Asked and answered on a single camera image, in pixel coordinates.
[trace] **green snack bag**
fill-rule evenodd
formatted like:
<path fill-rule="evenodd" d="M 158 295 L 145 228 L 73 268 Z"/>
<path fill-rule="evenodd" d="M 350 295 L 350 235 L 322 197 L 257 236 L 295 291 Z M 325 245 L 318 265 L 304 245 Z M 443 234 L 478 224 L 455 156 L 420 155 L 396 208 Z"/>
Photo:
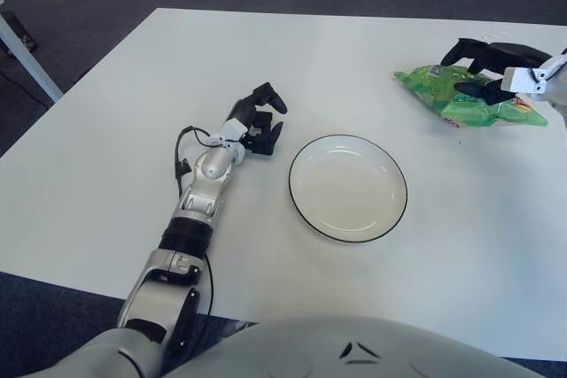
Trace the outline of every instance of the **green snack bag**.
<path fill-rule="evenodd" d="M 411 73 L 394 73 L 396 78 L 428 104 L 441 118 L 456 126 L 488 127 L 497 120 L 546 126 L 547 121 L 519 97 L 495 105 L 465 95 L 453 87 L 459 81 L 487 84 L 483 74 L 471 74 L 464 66 L 421 66 Z"/>

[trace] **white plate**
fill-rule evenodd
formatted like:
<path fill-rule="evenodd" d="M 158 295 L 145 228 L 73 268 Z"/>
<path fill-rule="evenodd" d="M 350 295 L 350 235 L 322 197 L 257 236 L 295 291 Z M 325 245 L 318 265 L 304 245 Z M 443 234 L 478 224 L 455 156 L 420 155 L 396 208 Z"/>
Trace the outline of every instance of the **white plate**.
<path fill-rule="evenodd" d="M 299 214 L 322 234 L 364 243 L 387 234 L 406 210 L 406 180 L 388 153 L 360 137 L 330 135 L 291 163 L 290 192 Z"/>

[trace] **plate rim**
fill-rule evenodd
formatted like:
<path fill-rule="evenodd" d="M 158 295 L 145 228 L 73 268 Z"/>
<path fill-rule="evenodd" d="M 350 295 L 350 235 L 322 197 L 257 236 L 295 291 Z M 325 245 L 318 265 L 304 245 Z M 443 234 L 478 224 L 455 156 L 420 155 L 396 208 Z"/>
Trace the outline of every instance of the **plate rim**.
<path fill-rule="evenodd" d="M 301 210 L 299 209 L 297 203 L 295 202 L 295 198 L 293 197 L 293 191 L 291 190 L 291 170 L 293 169 L 293 165 L 295 164 L 295 160 L 298 158 L 299 154 L 301 152 L 303 152 L 303 150 L 305 150 L 305 148 L 317 141 L 320 141 L 321 139 L 325 139 L 327 137 L 333 137 L 333 136 L 347 136 L 347 137 L 353 137 L 355 139 L 361 139 L 364 142 L 368 142 L 374 146 L 376 146 L 378 149 L 380 149 L 382 152 L 384 152 L 392 161 L 393 163 L 396 165 L 396 167 L 398 167 L 398 170 L 400 170 L 400 174 L 401 174 L 401 179 L 404 181 L 404 188 L 406 189 L 406 201 L 404 202 L 404 208 L 401 210 L 401 214 L 399 216 L 399 218 L 396 220 L 396 222 L 388 229 L 386 230 L 383 234 L 380 234 L 378 236 L 375 236 L 371 239 L 365 239 L 363 241 L 347 241 L 344 239 L 339 239 L 336 238 L 335 236 L 331 236 L 331 235 L 327 235 L 325 234 L 322 230 L 320 230 L 319 228 L 317 228 L 313 223 L 311 223 L 301 212 Z M 290 164 L 290 168 L 288 170 L 287 173 L 287 187 L 288 190 L 290 191 L 290 197 L 291 197 L 291 201 L 293 202 L 293 205 L 295 206 L 295 209 L 297 210 L 297 212 L 299 213 L 299 215 L 301 216 L 301 219 L 303 219 L 308 225 L 309 227 L 311 227 L 312 229 L 314 229 L 316 232 L 318 232 L 319 234 L 328 237 L 329 239 L 332 239 L 334 241 L 338 241 L 340 243 L 369 243 L 372 241 L 376 241 L 376 239 L 380 239 L 381 237 L 387 235 L 390 233 L 390 231 L 392 231 L 392 229 L 394 229 L 396 226 L 398 226 L 398 223 L 400 223 L 400 220 L 402 217 L 404 217 L 404 214 L 406 213 L 406 208 L 408 207 L 408 183 L 406 182 L 406 176 L 404 175 L 404 172 L 401 171 L 401 167 L 400 165 L 396 162 L 396 160 L 390 155 L 390 153 L 385 150 L 384 148 L 382 148 L 380 145 L 378 145 L 377 143 L 373 143 L 372 141 L 369 141 L 368 139 L 366 139 L 365 137 L 360 137 L 360 136 L 356 136 L 356 135 L 349 135 L 349 134 L 345 134 L 345 133 L 336 133 L 336 134 L 330 134 L 330 135 L 323 135 L 320 137 L 317 137 L 316 139 L 306 143 L 305 145 L 303 145 L 303 147 L 301 147 L 300 150 L 298 150 L 297 154 L 295 154 L 295 156 L 293 157 L 293 160 L 291 161 Z"/>

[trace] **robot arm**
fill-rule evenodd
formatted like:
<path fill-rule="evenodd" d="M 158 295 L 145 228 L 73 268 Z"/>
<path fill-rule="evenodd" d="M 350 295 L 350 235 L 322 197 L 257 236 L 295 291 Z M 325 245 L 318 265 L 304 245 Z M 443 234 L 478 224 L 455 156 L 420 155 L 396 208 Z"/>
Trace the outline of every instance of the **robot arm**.
<path fill-rule="evenodd" d="M 182 191 L 159 247 L 151 253 L 122 307 L 117 328 L 97 336 L 54 367 L 30 376 L 153 378 L 159 376 L 165 354 L 177 359 L 185 355 L 206 250 L 233 168 L 242 162 L 246 149 L 271 155 L 282 130 L 283 123 L 271 128 L 271 112 L 256 111 L 256 106 L 264 104 L 287 113 L 282 98 L 265 83 L 237 101 L 221 130 L 201 142 L 209 150 L 194 165 L 193 182 Z M 253 127 L 255 135 L 250 135 Z M 187 129 L 181 136 L 195 127 Z M 175 177 L 181 181 L 189 172 L 176 152 Z"/>
<path fill-rule="evenodd" d="M 454 88 L 466 95 L 483 98 L 492 105 L 522 92 L 536 100 L 548 100 L 555 108 L 567 106 L 567 50 L 551 57 L 521 44 L 459 39 L 441 65 L 450 66 L 462 58 L 473 59 L 470 73 L 486 69 L 503 75 L 501 80 L 484 86 L 473 82 L 456 83 Z"/>

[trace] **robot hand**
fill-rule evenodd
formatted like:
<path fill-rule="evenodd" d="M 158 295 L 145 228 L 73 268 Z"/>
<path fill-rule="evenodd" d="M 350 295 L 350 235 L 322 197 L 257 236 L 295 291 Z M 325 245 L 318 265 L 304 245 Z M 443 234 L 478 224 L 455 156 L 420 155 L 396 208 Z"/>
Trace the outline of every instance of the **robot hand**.
<path fill-rule="evenodd" d="M 480 97 L 492 105 L 523 92 L 537 100 L 549 100 L 555 108 L 567 105 L 567 50 L 551 57 L 521 44 L 459 39 L 445 55 L 441 65 L 451 66 L 463 58 L 473 59 L 470 73 L 476 74 L 486 69 L 503 75 L 502 79 L 486 85 L 456 83 L 454 88 L 466 95 Z"/>

